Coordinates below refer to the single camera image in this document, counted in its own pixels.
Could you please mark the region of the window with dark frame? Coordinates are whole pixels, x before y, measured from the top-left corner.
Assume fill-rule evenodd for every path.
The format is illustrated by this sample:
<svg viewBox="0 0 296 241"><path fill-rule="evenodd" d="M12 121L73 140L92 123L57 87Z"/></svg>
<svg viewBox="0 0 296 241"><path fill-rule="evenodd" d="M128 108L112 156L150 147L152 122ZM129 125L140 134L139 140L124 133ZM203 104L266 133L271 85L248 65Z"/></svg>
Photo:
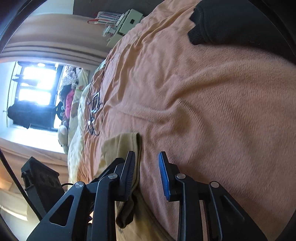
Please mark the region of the window with dark frame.
<svg viewBox="0 0 296 241"><path fill-rule="evenodd" d="M10 82L7 118L11 125L55 131L60 120L58 89L64 66L17 61Z"/></svg>

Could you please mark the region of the beige curtain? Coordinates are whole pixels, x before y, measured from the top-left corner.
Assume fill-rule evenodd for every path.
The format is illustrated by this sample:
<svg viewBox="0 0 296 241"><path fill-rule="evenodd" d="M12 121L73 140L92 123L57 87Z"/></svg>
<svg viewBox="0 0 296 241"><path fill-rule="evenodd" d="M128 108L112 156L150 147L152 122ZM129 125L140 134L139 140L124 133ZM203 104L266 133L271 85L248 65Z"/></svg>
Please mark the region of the beige curtain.
<svg viewBox="0 0 296 241"><path fill-rule="evenodd" d="M94 69L110 48L102 35L104 26L88 21L84 16L66 14L30 16L8 41L1 62L45 61Z"/></svg>

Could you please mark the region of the black knit garment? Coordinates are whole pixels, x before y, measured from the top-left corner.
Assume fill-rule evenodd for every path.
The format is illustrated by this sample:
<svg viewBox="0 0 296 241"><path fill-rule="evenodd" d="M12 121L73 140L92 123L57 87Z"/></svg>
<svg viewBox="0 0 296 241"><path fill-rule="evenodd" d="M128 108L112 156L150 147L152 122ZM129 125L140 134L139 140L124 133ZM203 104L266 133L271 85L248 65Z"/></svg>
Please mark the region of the black knit garment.
<svg viewBox="0 0 296 241"><path fill-rule="evenodd" d="M288 43L271 21L249 1L200 1L189 20L193 45L238 45L259 48L295 61Z"/></svg>

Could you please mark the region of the orange fleece blanket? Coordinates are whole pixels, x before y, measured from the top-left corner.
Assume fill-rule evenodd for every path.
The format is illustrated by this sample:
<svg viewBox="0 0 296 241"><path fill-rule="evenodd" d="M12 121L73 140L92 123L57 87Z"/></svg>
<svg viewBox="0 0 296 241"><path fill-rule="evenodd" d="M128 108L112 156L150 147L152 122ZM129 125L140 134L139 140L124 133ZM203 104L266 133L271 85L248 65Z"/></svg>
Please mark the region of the orange fleece blanket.
<svg viewBox="0 0 296 241"><path fill-rule="evenodd" d="M218 181L276 240L295 211L295 65L262 50L192 45L197 1L164 1L110 51L90 87L78 179L89 182L132 133L142 139L136 211L118 240L176 240L179 204L164 196L158 154L199 182Z"/></svg>

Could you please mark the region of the tan brown t-shirt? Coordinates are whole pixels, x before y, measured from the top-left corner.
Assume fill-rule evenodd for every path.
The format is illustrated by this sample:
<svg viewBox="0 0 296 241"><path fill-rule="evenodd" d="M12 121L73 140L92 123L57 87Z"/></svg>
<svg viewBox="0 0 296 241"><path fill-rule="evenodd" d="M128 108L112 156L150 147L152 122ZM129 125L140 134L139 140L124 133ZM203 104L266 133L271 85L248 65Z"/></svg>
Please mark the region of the tan brown t-shirt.
<svg viewBox="0 0 296 241"><path fill-rule="evenodd" d="M129 196L125 202L115 203L115 227L117 240L173 240L159 224L144 201L139 187L140 154L142 139L139 133L121 133L105 140L101 146L100 164L109 166L116 160L123 161L121 170L115 165L115 173L121 178L125 166L133 164Z"/></svg>

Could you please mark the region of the cream yellow quilt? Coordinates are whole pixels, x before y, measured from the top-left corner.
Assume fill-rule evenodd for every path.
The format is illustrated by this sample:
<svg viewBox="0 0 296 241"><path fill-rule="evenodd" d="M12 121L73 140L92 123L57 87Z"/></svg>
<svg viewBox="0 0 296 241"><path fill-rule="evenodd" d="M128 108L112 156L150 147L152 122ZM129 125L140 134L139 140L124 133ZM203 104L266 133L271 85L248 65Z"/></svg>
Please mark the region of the cream yellow quilt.
<svg viewBox="0 0 296 241"><path fill-rule="evenodd" d="M74 94L72 109L76 111L76 114L70 117L67 154L68 180L71 183L77 181L88 183L92 178L88 160L85 158L85 137L88 129L87 122L90 118L90 99L92 97L90 89L91 85L88 84L83 90L79 90L77 94Z"/></svg>

